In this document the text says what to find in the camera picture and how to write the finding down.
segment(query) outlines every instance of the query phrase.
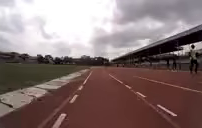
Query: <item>tree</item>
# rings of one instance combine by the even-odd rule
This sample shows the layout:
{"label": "tree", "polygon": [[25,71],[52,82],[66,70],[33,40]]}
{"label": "tree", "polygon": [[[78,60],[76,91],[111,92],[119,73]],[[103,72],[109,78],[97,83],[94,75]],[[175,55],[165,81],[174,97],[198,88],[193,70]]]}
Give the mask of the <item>tree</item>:
{"label": "tree", "polygon": [[24,54],[21,54],[19,57],[25,61],[27,58],[29,58],[29,55],[27,53],[24,53]]}
{"label": "tree", "polygon": [[45,55],[44,58],[46,63],[51,63],[51,64],[54,63],[54,58],[51,55]]}
{"label": "tree", "polygon": [[59,57],[55,57],[55,59],[54,59],[54,63],[55,64],[61,64],[61,58],[59,58]]}
{"label": "tree", "polygon": [[44,57],[41,54],[38,54],[37,55],[37,61],[38,61],[39,64],[44,63]]}

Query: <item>grandstand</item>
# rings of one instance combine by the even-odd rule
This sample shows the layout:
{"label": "grandstand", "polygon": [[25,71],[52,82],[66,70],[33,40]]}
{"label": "grandstand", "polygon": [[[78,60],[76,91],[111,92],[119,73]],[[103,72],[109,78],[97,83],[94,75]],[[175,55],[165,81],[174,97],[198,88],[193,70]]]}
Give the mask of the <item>grandstand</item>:
{"label": "grandstand", "polygon": [[[166,68],[166,61],[169,60],[172,65],[173,59],[176,58],[178,68],[185,70],[188,69],[189,56],[188,52],[183,53],[183,48],[194,43],[202,43],[202,25],[119,56],[112,62],[128,66]],[[198,61],[202,67],[202,49],[197,49],[197,52],[200,53]]]}

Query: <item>cloud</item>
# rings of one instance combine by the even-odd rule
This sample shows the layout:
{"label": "cloud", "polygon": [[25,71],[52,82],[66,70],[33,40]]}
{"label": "cloud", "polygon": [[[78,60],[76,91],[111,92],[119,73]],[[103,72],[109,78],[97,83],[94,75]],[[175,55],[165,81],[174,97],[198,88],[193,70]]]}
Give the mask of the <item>cloud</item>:
{"label": "cloud", "polygon": [[[122,48],[127,51],[126,49],[139,48],[202,24],[202,1],[199,0],[116,0],[115,2],[112,31],[94,33],[91,42],[95,50],[113,47],[116,51]],[[103,55],[108,54],[107,51],[96,53]]]}
{"label": "cloud", "polygon": [[200,0],[102,1],[0,0],[0,50],[113,58],[202,24]]}
{"label": "cloud", "polygon": [[200,0],[116,0],[117,23],[134,22],[144,17],[160,21],[183,20],[196,23],[202,21]]}
{"label": "cloud", "polygon": [[14,6],[15,0],[0,0],[0,6]]}

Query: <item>track lane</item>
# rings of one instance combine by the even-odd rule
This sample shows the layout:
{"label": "track lane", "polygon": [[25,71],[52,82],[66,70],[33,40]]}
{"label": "track lane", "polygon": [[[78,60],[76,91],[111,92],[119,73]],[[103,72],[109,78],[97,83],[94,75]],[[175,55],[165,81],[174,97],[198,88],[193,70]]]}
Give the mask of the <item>track lane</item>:
{"label": "track lane", "polygon": [[1,117],[0,127],[38,128],[55,109],[63,104],[80,87],[88,75],[89,73],[85,73],[60,89],[52,91],[29,105]]}
{"label": "track lane", "polygon": [[67,113],[61,128],[173,128],[103,68],[93,69],[78,95],[59,113]]}
{"label": "track lane", "polygon": [[109,68],[110,72],[125,72],[127,75],[144,77],[165,83],[171,83],[181,87],[186,87],[202,91],[202,73],[190,75],[189,72],[171,72],[165,70],[151,70],[140,68]]}
{"label": "track lane", "polygon": [[131,74],[131,71],[119,70],[115,71],[114,75],[124,84],[130,85],[135,91],[147,96],[150,102],[156,105],[161,104],[175,112],[178,117],[172,119],[181,127],[202,127],[202,94],[136,79]]}

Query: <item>white line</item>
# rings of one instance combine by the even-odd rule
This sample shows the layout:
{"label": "white line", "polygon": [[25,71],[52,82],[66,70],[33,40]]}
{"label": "white line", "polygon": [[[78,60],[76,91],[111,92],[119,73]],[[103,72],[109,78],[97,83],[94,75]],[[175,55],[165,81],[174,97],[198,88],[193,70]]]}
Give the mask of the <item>white line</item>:
{"label": "white line", "polygon": [[74,103],[77,97],[78,97],[78,95],[74,95],[74,97],[71,99],[70,103],[71,104]]}
{"label": "white line", "polygon": [[136,92],[138,95],[140,95],[141,97],[145,98],[146,96],[141,94],[140,92]]}
{"label": "white line", "polygon": [[125,86],[126,86],[128,89],[131,89],[131,87],[130,87],[130,86],[128,86],[128,85],[126,85],[126,84],[125,84]]}
{"label": "white line", "polygon": [[175,113],[171,112],[170,110],[166,109],[165,107],[161,106],[161,105],[157,105],[157,107],[161,108],[162,110],[164,110],[165,112],[169,113],[172,116],[177,116]]}
{"label": "white line", "polygon": [[92,71],[90,72],[90,74],[88,75],[88,77],[85,79],[85,81],[83,82],[83,85],[86,84],[86,82],[88,81],[89,77],[92,75]]}
{"label": "white line", "polygon": [[47,123],[68,103],[70,98],[68,97],[58,108],[56,108],[37,128],[44,128]]}
{"label": "white line", "polygon": [[114,76],[112,76],[111,74],[109,74],[109,76],[111,76],[113,79],[115,79],[116,81],[118,81],[119,83],[123,84],[122,81],[118,80],[117,78],[115,78]]}
{"label": "white line", "polygon": [[54,125],[52,126],[52,128],[60,128],[61,123],[63,122],[63,120],[65,119],[65,117],[67,116],[67,114],[62,113],[58,119],[56,120],[56,122],[54,123]]}
{"label": "white line", "polygon": [[80,86],[80,87],[78,88],[79,91],[81,91],[82,89],[83,89],[83,86]]}
{"label": "white line", "polygon": [[181,86],[178,86],[178,85],[173,85],[173,84],[169,84],[169,83],[165,83],[165,82],[161,82],[161,81],[156,81],[156,80],[152,80],[152,79],[148,79],[148,78],[144,78],[144,77],[139,77],[139,76],[134,76],[134,77],[137,77],[137,78],[140,78],[140,79],[143,79],[143,80],[147,80],[147,81],[150,81],[150,82],[159,83],[159,84],[163,84],[163,85],[168,85],[168,86],[179,88],[179,89],[182,89],[182,90],[186,90],[186,91],[191,91],[191,92],[196,92],[196,93],[201,93],[202,94],[202,91],[198,91],[198,90],[194,90],[194,89],[190,89],[190,88],[185,88],[185,87],[181,87]]}

